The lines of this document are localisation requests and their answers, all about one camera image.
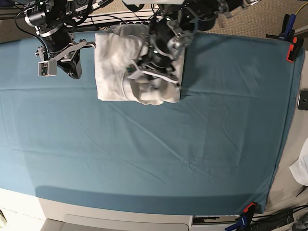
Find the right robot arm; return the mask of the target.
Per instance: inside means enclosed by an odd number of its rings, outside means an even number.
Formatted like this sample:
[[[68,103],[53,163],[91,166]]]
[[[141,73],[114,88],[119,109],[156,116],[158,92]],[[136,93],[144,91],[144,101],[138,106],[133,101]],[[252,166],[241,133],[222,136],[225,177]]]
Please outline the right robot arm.
[[[40,58],[40,77],[56,76],[59,67],[71,78],[80,79],[80,50],[96,47],[95,42],[85,39],[75,42],[74,34],[77,27],[84,23],[92,12],[93,1],[88,1],[79,21],[66,14],[66,5],[66,0],[30,1],[14,19],[20,31],[33,36],[41,43],[35,52]]]

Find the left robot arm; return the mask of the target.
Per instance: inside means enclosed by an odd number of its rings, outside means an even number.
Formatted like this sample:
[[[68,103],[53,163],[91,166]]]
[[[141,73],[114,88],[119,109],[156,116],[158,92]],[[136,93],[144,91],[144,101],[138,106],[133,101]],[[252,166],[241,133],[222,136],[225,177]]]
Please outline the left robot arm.
[[[142,36],[140,52],[127,67],[125,77],[136,82],[164,80],[181,86],[173,63],[191,44],[198,30],[208,31],[222,14],[226,18],[237,8],[246,9],[255,0],[184,0],[181,4],[159,4]]]

